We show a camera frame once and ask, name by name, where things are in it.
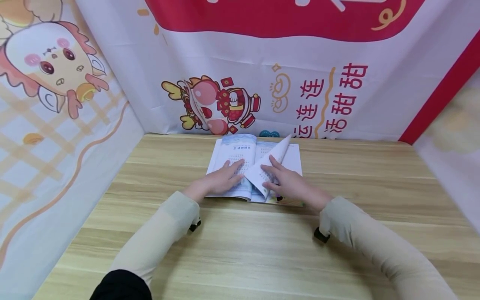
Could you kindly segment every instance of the hand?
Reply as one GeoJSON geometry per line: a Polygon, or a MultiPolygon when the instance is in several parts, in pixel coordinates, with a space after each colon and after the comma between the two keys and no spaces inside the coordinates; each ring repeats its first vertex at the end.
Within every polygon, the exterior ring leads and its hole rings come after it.
{"type": "Polygon", "coordinates": [[[241,159],[229,166],[230,161],[227,160],[223,167],[217,171],[207,174],[202,179],[192,182],[183,191],[183,194],[198,202],[209,194],[220,195],[225,193],[237,185],[243,178],[243,175],[235,175],[235,172],[243,165],[244,162],[245,161],[241,159]]]}
{"type": "Polygon", "coordinates": [[[273,156],[270,155],[269,159],[272,166],[262,165],[262,170],[275,176],[279,185],[266,181],[263,186],[267,189],[287,199],[300,200],[316,213],[320,213],[333,199],[322,189],[309,185],[297,172],[282,166],[273,156]]]}

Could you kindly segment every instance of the beige sleeve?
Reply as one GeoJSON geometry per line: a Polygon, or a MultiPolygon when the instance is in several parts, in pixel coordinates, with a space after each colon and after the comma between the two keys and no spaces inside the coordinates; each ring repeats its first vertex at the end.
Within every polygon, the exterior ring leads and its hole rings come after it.
{"type": "Polygon", "coordinates": [[[457,299],[425,256],[346,199],[337,197],[326,206],[319,229],[371,261],[392,282],[399,299],[457,299]]]}
{"type": "Polygon", "coordinates": [[[123,246],[110,271],[130,271],[150,286],[155,268],[190,225],[198,223],[199,212],[197,202],[175,192],[123,246]]]}

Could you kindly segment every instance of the red stripe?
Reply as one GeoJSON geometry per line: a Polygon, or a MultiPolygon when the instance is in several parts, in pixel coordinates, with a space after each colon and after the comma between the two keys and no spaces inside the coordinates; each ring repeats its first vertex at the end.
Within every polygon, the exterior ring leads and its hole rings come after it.
{"type": "Polygon", "coordinates": [[[463,85],[480,68],[480,31],[448,71],[430,98],[407,127],[399,141],[412,145],[421,136],[463,85]]]}

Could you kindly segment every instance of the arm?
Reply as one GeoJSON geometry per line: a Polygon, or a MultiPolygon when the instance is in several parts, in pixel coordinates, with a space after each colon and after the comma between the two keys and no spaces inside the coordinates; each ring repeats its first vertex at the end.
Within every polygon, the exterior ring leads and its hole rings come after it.
{"type": "Polygon", "coordinates": [[[288,170],[270,156],[272,166],[262,166],[280,185],[264,186],[290,199],[303,201],[320,215],[319,231],[332,234],[345,245],[362,253],[392,282],[401,300],[455,300],[430,261],[393,231],[372,219],[342,197],[333,198],[309,185],[302,176],[288,170]]]}
{"type": "Polygon", "coordinates": [[[159,207],[123,246],[110,268],[130,271],[150,285],[153,272],[171,245],[183,237],[190,226],[200,221],[199,201],[208,194],[221,194],[236,185],[241,175],[235,175],[243,164],[239,160],[194,181],[183,193],[175,192],[159,207]]]}
{"type": "Polygon", "coordinates": [[[401,300],[457,299],[420,251],[342,197],[321,211],[320,232],[362,253],[392,282],[401,300]]]}
{"type": "Polygon", "coordinates": [[[130,271],[150,285],[156,266],[190,225],[198,223],[199,213],[197,202],[175,192],[123,246],[110,271],[130,271]]]}
{"type": "Polygon", "coordinates": [[[219,170],[163,202],[117,254],[90,300],[151,300],[149,285],[156,267],[191,225],[200,224],[198,202],[210,193],[222,194],[239,183],[242,176],[235,172],[242,164],[243,160],[239,160],[230,166],[227,161],[219,170]]]}

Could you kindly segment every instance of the person's left hand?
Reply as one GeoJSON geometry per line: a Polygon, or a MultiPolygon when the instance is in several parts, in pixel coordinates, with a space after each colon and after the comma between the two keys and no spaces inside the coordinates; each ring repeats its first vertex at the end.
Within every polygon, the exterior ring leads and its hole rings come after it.
{"type": "Polygon", "coordinates": [[[183,194],[190,199],[198,202],[209,194],[220,195],[237,185],[243,178],[241,174],[235,172],[243,165],[243,159],[236,161],[231,166],[227,160],[223,167],[215,172],[205,175],[202,179],[192,182],[183,194]]]}

